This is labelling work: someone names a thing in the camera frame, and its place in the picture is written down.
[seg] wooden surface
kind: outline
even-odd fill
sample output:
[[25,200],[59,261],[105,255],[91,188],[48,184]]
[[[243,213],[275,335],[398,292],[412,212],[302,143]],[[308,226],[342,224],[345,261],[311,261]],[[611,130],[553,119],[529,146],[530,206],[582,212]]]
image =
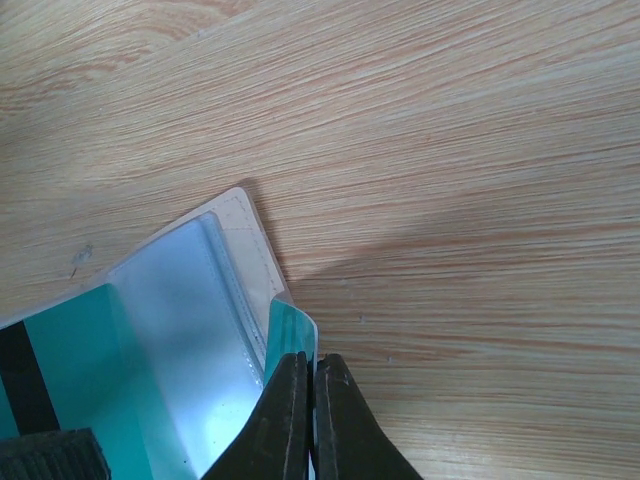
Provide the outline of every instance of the wooden surface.
[[424,476],[640,477],[637,2],[75,3],[2,6],[3,315],[240,183]]

